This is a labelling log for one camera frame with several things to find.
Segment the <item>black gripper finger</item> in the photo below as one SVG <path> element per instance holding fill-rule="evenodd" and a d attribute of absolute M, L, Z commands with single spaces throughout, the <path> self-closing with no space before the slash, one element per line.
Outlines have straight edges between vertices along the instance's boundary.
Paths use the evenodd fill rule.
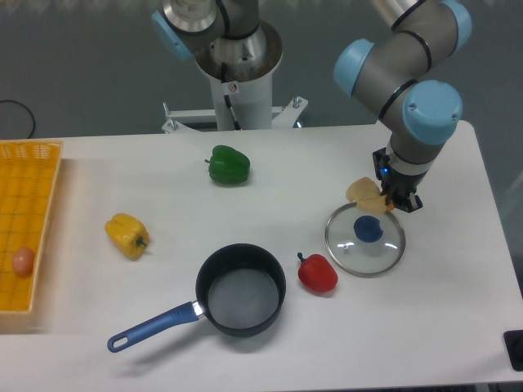
<path fill-rule="evenodd" d="M 422 200 L 416 194 L 396 195 L 392 198 L 392 203 L 395 208 L 403 212 L 415 212 L 422 207 Z"/>

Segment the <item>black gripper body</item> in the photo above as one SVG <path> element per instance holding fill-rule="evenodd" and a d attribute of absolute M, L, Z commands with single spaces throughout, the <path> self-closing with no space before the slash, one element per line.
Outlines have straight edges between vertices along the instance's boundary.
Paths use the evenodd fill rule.
<path fill-rule="evenodd" d="M 386 196 L 388 203 L 396 195 L 408 196 L 416 194 L 418 177 L 401 173 L 391 165 L 391 155 L 385 149 L 373 152 L 373 165 L 375 176 L 381 182 L 382 195 Z"/>

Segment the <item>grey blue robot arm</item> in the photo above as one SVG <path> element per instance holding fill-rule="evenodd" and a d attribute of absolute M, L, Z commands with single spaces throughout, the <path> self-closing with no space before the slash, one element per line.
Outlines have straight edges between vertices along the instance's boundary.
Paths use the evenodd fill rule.
<path fill-rule="evenodd" d="M 463 115 L 463 102 L 447 83 L 426 79 L 431 68 L 469 39 L 472 21 L 456 1 L 376 1 L 391 28 L 377 45 L 351 43 L 333 78 L 391 131 L 373 154 L 382 194 L 394 207 L 422 206 L 418 184 Z M 194 58 L 212 90 L 221 130 L 271 129 L 272 75 L 283 45 L 259 16 L 255 1 L 166 1 L 151 17 L 163 45 L 178 59 Z"/>

